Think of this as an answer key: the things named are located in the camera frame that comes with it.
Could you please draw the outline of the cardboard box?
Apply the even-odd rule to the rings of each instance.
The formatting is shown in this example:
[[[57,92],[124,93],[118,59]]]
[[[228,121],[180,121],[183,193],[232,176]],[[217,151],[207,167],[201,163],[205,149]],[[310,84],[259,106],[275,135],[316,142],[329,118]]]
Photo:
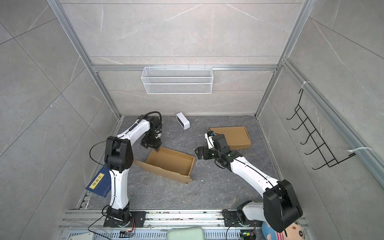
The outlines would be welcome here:
[[[231,150],[249,149],[252,145],[250,136],[245,126],[210,128],[215,134],[225,135]]]

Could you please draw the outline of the cardboard sheet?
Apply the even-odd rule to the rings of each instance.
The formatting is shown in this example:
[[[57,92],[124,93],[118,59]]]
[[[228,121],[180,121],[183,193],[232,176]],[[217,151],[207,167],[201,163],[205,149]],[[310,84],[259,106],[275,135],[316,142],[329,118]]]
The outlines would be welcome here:
[[[160,147],[158,151],[152,150],[145,162],[134,160],[134,163],[147,172],[179,183],[193,182],[195,157],[182,152]]]

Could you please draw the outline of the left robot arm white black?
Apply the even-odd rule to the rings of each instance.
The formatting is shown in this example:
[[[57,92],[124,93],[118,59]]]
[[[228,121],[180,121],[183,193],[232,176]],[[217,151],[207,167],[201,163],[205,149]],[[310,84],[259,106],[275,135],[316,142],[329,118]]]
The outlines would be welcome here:
[[[141,145],[155,151],[162,144],[162,115],[152,111],[139,116],[135,123],[117,136],[110,136],[106,140],[105,164],[109,169],[112,196],[107,208],[107,218],[113,219],[121,227],[131,221],[128,198],[128,174],[134,162],[132,146],[140,138]]]

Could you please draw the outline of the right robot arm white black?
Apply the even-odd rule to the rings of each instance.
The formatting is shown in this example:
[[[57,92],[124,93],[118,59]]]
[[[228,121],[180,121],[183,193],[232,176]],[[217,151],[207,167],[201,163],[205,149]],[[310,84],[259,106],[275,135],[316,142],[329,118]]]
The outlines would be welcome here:
[[[237,208],[237,222],[261,221],[278,233],[284,232],[303,216],[303,210],[292,184],[277,180],[253,166],[241,153],[231,150],[223,134],[205,133],[207,146],[198,147],[198,159],[214,160],[220,169],[240,176],[263,197],[261,203],[247,201]]]

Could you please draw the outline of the pale green box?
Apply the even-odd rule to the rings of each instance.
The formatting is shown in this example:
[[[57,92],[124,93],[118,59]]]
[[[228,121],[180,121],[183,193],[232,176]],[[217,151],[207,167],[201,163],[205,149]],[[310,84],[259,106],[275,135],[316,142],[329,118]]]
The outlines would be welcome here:
[[[205,233],[202,228],[169,230],[167,240],[205,240]]]

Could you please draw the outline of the white digital clock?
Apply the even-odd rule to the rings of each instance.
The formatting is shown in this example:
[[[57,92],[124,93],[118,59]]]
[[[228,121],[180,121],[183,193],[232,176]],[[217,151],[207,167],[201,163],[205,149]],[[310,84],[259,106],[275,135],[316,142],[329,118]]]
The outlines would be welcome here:
[[[190,121],[185,117],[185,115],[182,112],[177,113],[176,117],[177,117],[177,121],[179,122],[179,124],[182,126],[184,130],[190,128]]]

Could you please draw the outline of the blue book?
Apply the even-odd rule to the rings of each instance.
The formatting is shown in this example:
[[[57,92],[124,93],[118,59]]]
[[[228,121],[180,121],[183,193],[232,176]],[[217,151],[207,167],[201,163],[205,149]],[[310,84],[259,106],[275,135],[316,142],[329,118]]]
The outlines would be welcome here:
[[[85,189],[105,198],[112,189],[110,170],[103,166]]]

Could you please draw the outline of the pink plush pig toy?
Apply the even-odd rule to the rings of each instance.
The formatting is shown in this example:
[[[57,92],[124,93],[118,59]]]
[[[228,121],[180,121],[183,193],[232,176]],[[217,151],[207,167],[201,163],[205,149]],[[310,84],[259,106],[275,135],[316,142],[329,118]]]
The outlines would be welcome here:
[[[288,226],[283,232],[276,232],[267,222],[262,224],[262,232],[266,240],[305,240],[305,232],[298,221]]]

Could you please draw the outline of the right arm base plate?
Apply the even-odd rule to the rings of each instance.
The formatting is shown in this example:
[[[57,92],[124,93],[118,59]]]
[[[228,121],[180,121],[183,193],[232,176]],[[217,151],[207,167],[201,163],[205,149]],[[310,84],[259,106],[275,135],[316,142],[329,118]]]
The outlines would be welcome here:
[[[222,210],[224,223],[226,227],[261,227],[262,221],[248,221],[245,218],[240,219],[237,211]]]

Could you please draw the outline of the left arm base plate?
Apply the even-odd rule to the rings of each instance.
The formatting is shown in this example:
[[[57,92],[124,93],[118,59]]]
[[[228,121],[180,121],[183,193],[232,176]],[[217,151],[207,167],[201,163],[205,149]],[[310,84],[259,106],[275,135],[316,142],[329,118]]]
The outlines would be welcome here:
[[[145,223],[147,212],[145,211],[133,211],[124,216],[123,221],[114,219],[107,216],[103,227],[109,228],[142,228]]]

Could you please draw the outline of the aluminium rail base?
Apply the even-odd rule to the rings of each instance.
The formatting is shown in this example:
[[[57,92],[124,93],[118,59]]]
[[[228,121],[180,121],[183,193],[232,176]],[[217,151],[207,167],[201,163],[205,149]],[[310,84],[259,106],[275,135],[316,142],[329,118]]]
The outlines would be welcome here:
[[[100,210],[70,210],[54,236],[55,240],[165,240],[175,229],[202,228],[207,240],[266,240],[262,227],[226,227],[222,210],[145,211],[142,228],[103,227]]]

